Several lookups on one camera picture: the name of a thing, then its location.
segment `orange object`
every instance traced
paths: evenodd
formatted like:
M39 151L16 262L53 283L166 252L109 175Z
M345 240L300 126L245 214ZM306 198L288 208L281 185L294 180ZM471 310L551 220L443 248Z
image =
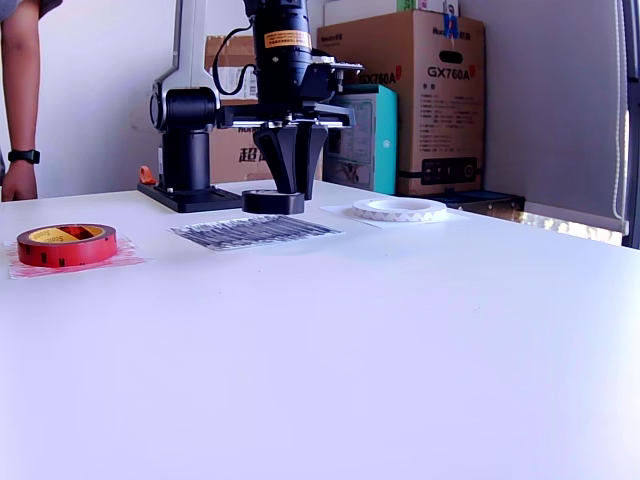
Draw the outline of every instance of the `orange object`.
M140 167L140 183L143 185L155 185L156 179L153 178L153 173L149 167Z

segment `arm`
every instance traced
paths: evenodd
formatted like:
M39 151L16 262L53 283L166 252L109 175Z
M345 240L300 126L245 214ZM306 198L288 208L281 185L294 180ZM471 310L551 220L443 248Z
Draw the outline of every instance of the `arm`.
M2 22L2 65L9 136L13 150L35 148L40 90L39 0L23 0ZM11 165L2 190L2 200L37 197L33 165L17 161Z

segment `black watch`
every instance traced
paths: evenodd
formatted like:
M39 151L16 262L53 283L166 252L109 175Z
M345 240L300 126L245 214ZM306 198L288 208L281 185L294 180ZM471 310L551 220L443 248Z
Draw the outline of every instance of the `black watch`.
M9 161L15 162L17 160L24 160L31 165L37 165L40 163L40 152L37 150L27 150L26 152L11 150L9 152Z

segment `red tape roll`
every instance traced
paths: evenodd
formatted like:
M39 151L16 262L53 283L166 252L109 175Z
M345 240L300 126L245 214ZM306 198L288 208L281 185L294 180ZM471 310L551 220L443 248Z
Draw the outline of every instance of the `red tape roll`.
M107 260L118 251L116 231L105 225L56 225L18 237L18 258L32 267L77 267Z

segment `white tape roll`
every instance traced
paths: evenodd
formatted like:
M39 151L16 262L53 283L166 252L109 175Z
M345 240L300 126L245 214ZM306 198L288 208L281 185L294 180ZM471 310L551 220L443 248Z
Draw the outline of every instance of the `white tape roll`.
M446 213L445 204L421 198L374 198L353 204L355 216L380 222L428 223L443 220Z

